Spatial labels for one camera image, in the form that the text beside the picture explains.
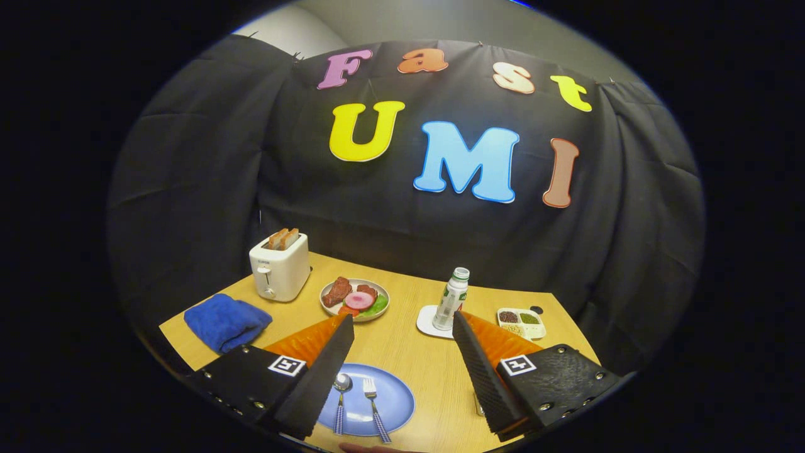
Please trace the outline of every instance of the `yellow letter u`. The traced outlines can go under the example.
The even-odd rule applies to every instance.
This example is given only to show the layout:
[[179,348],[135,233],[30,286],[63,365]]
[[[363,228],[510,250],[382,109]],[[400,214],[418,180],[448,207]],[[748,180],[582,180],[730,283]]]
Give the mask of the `yellow letter u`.
[[330,133],[330,151],[341,159],[352,162],[366,162],[378,158],[386,152],[391,143],[391,135],[394,133],[394,121],[397,119],[397,112],[405,108],[405,104],[399,101],[384,101],[374,105],[378,112],[378,125],[374,128],[372,141],[364,144],[353,142],[355,123],[357,116],[366,110],[363,104],[344,104],[336,107],[332,114],[336,115],[336,121],[332,124]]

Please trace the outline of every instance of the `beans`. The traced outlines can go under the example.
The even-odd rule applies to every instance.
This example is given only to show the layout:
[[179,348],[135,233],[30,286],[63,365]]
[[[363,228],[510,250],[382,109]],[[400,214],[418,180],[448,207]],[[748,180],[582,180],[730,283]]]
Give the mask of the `beans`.
[[502,311],[500,313],[501,322],[518,322],[517,315],[510,311]]
[[522,327],[520,326],[503,326],[503,328],[517,335],[523,335]]
[[539,324],[539,320],[528,313],[520,313],[520,318],[526,324]]

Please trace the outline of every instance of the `folded towel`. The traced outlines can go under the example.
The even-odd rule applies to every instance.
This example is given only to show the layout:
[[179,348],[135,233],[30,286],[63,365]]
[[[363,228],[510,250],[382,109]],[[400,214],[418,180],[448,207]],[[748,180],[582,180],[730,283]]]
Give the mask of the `folded towel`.
[[216,294],[184,312],[190,330],[219,354],[257,338],[272,321],[271,316],[244,301]]

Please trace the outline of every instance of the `table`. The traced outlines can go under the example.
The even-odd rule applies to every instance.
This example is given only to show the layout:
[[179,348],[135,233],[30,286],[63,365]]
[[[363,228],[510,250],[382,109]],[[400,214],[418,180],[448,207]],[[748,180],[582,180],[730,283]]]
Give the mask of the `table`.
[[[455,342],[425,335],[416,327],[419,310],[424,305],[439,303],[449,275],[445,276],[444,281],[428,280],[312,252],[310,264],[313,270],[308,281],[299,296],[290,302],[261,298],[252,276],[220,291],[265,310],[274,319],[252,342],[254,346],[265,347],[326,319],[329,315],[319,303],[319,294],[326,284],[338,276],[374,281],[389,292],[389,307],[380,318],[354,324],[355,340],[345,362],[382,368],[411,388],[416,399],[416,411],[405,426],[391,433],[393,443],[390,447],[411,451],[469,453],[491,450],[504,444],[489,432],[486,420],[476,413],[473,386]],[[463,310],[497,323],[497,309],[527,309],[532,305],[542,307],[540,317],[547,329],[546,336],[535,343],[545,348],[565,343],[600,364],[587,339],[550,293],[470,285]],[[214,361],[218,354],[190,331],[183,316],[184,312],[177,314],[159,328],[185,362],[193,370],[199,370]],[[305,442],[334,452],[341,451],[338,448],[340,442],[382,445],[379,437],[336,436],[319,423],[316,423],[312,436],[306,438]]]

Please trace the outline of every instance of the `hand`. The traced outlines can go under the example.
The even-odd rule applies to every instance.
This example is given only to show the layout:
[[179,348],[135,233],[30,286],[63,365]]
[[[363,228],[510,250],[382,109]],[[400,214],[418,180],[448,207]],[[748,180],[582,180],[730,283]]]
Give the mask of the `hand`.
[[381,445],[376,445],[374,447],[363,447],[347,442],[339,443],[338,447],[343,450],[344,453],[418,453],[417,451],[403,451],[397,450],[396,448],[383,447]]

